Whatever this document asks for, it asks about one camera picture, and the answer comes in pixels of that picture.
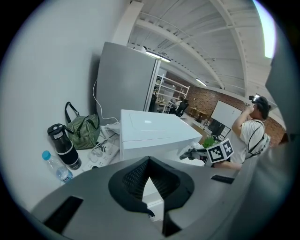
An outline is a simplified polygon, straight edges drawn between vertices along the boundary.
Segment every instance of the green plant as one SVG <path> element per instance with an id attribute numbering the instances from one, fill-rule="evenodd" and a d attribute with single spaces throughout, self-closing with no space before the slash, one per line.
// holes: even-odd
<path id="1" fill-rule="evenodd" d="M 202 146 L 204 148 L 209 148 L 211 146 L 213 146 L 215 144 L 215 140 L 213 139 L 213 137 L 208 137 L 204 140 L 204 143 L 202 144 Z"/>

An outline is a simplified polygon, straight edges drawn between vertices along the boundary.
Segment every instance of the white ceiling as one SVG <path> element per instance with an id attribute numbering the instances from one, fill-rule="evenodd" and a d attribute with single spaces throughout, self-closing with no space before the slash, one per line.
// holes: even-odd
<path id="1" fill-rule="evenodd" d="M 200 86 L 248 98 L 273 98 L 265 88 L 270 62 L 249 0 L 138 0 L 144 3 L 129 43 L 171 59 L 169 71 Z"/>

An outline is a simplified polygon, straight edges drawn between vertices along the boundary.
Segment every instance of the bottle cap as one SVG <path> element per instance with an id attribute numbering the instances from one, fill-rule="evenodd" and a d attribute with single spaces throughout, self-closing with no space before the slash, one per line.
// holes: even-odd
<path id="1" fill-rule="evenodd" d="M 49 160 L 51 157 L 51 154 L 49 151 L 44 151 L 43 154 L 42 154 L 42 158 L 43 160 Z"/>

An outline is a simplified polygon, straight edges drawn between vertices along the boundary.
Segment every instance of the whiteboard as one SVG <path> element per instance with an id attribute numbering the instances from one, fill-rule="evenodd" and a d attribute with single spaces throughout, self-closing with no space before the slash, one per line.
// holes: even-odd
<path id="1" fill-rule="evenodd" d="M 241 113 L 241 110 L 227 103 L 218 101 L 211 118 L 231 129 L 234 121 L 241 115 Z"/>

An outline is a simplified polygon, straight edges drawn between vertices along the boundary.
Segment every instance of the man's arm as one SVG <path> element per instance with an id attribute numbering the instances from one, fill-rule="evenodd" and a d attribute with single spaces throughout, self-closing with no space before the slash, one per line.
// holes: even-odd
<path id="1" fill-rule="evenodd" d="M 232 163 L 232 162 L 217 162 L 214 164 L 214 167 L 216 168 L 229 168 L 229 169 L 234 169 L 234 170 L 240 170 L 242 167 L 242 164 L 237 164 L 237 163 Z"/>
<path id="2" fill-rule="evenodd" d="M 242 124 L 247 120 L 247 117 L 253 111 L 254 105 L 248 106 L 245 111 L 234 121 L 231 129 L 238 137 L 240 137 L 240 133 L 242 131 Z"/>

